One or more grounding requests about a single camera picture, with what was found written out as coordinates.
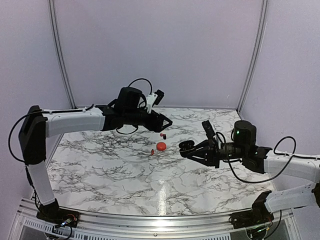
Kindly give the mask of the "black earbud charging case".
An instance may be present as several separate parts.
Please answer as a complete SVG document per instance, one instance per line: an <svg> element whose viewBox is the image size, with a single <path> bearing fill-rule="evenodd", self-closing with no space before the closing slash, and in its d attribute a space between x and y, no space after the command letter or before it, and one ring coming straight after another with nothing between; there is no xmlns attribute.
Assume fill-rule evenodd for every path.
<svg viewBox="0 0 320 240"><path fill-rule="evenodd" d="M182 141L178 145L179 153L183 158L187 158L187 155L194 151L195 142L193 140Z"/></svg>

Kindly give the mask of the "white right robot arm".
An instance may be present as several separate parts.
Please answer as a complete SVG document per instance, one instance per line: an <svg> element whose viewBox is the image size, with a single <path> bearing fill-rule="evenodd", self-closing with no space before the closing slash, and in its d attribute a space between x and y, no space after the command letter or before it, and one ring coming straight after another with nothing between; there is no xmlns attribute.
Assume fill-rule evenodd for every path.
<svg viewBox="0 0 320 240"><path fill-rule="evenodd" d="M258 174L273 174L274 178L287 175L310 181L299 187L282 191L265 191L252 204L247 219L258 224L267 214L286 209L320 205L320 157L280 152L275 148L256 145L257 128L246 120L234 123L231 142L222 133L214 131L210 122L203 121L207 139L199 144L192 140L181 142L180 155L207 167L220 167L240 161L248 170Z"/></svg>

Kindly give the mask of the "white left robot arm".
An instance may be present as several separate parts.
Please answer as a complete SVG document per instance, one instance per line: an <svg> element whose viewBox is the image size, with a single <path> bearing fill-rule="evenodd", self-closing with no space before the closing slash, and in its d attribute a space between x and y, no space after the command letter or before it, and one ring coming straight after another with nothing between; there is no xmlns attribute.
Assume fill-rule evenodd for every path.
<svg viewBox="0 0 320 240"><path fill-rule="evenodd" d="M163 97L161 90L145 96L141 90L126 86L107 105L63 110L44 110L33 105L21 119L18 140L28 182L40 203L39 212L53 223L60 222L64 216L47 171L48 139L68 133L119 130L126 125L160 133L173 124L153 109Z"/></svg>

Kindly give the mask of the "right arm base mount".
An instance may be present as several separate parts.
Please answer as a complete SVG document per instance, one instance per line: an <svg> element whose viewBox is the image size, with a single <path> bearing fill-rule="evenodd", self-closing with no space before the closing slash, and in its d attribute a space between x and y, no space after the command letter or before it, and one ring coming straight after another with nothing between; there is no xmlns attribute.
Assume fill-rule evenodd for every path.
<svg viewBox="0 0 320 240"><path fill-rule="evenodd" d="M266 199L271 192L271 190L262 192L253 202L250 210L232 213L228 221L233 225L233 228L247 228L273 221L274 215L265 206Z"/></svg>

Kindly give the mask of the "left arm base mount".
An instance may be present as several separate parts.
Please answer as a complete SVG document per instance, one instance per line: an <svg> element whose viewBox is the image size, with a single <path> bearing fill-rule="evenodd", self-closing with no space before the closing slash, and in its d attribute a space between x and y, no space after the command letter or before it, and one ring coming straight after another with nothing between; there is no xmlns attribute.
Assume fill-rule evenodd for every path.
<svg viewBox="0 0 320 240"><path fill-rule="evenodd" d="M61 208L57 199L47 205L37 203L36 207L38 210L36 217L40 220L53 223L60 227L69 226L76 228L78 225L80 213L78 211Z"/></svg>

